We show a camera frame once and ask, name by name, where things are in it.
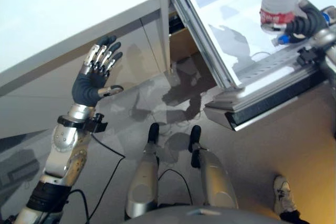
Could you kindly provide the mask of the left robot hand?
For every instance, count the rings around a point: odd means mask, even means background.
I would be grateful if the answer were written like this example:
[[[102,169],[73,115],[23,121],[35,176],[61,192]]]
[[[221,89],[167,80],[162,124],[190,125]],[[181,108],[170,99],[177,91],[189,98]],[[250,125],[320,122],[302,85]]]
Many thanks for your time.
[[[100,38],[88,51],[72,86],[76,104],[95,107],[102,98],[123,91],[120,85],[106,86],[112,68],[121,59],[121,43],[115,35]]]

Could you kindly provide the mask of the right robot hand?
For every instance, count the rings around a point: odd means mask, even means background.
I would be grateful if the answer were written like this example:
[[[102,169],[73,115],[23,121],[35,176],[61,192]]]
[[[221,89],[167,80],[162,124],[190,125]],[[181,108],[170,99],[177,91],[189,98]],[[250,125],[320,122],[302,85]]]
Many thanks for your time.
[[[306,14],[306,17],[296,16],[288,23],[284,34],[277,39],[278,44],[302,42],[328,27],[322,12],[308,0],[300,0],[299,8]]]

